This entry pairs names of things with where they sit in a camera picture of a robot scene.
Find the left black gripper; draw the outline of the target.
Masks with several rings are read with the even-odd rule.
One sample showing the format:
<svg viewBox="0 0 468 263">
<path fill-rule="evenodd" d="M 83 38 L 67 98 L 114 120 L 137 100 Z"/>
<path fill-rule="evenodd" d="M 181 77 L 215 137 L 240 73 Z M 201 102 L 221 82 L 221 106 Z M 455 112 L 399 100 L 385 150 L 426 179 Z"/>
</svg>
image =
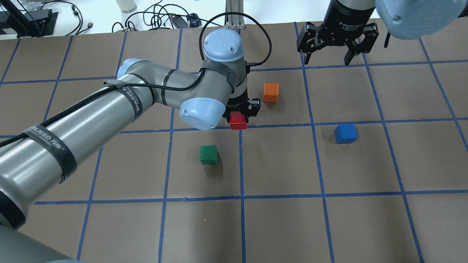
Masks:
<svg viewBox="0 0 468 263">
<path fill-rule="evenodd" d="M 250 118 L 256 117 L 261 109 L 260 99 L 254 98 L 251 100 L 248 96 L 247 75 L 250 73 L 251 67 L 253 66 L 256 66 L 256 63 L 245 63 L 245 72 L 241 75 L 241 81 L 237 84 L 234 93 L 230 96 L 222 115 L 222 118 L 227 121 L 229 121 L 229 114 L 231 112 L 239 111 L 244 115 L 246 123 L 249 123 Z"/>
</svg>

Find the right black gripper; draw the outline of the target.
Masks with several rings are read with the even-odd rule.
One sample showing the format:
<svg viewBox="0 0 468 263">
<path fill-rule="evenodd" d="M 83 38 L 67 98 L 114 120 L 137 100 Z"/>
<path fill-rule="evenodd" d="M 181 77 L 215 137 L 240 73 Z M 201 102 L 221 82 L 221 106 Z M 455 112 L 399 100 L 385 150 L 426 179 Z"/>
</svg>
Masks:
<svg viewBox="0 0 468 263">
<path fill-rule="evenodd" d="M 350 65 L 352 59 L 361 53 L 369 53 L 375 44 L 379 30 L 376 23 L 358 25 L 346 29 L 344 26 L 327 28 L 304 22 L 297 38 L 297 51 L 305 54 L 305 65 L 309 65 L 313 52 L 326 46 L 346 46 L 344 65 Z"/>
</svg>

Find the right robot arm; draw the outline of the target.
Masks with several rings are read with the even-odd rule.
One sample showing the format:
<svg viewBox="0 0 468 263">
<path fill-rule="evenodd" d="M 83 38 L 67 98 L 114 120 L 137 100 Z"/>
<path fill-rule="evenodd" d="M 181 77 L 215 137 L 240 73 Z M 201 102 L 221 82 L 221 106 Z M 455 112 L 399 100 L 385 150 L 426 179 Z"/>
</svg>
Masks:
<svg viewBox="0 0 468 263">
<path fill-rule="evenodd" d="M 448 26 L 467 15 L 466 0 L 332 0 L 323 23 L 305 22 L 297 38 L 297 51 L 308 64 L 311 54 L 327 46 L 346 46 L 344 64 L 369 53 L 378 36 L 370 17 L 376 11 L 387 28 L 384 46 L 390 37 L 418 39 Z"/>
</svg>

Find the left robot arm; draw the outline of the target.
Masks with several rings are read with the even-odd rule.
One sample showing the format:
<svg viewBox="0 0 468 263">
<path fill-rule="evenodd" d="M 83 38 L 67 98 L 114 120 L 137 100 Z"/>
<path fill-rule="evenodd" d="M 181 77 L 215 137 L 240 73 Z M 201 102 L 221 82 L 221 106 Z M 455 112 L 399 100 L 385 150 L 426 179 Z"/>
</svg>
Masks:
<svg viewBox="0 0 468 263">
<path fill-rule="evenodd" d="M 213 130 L 222 118 L 255 117 L 247 62 L 237 32 L 219 28 L 203 37 L 197 75 L 129 58 L 113 80 L 43 123 L 1 142 L 1 262 L 73 263 L 75 260 L 20 233 L 30 207 L 65 182 L 84 160 L 156 103 L 180 110 L 197 130 Z"/>
</svg>

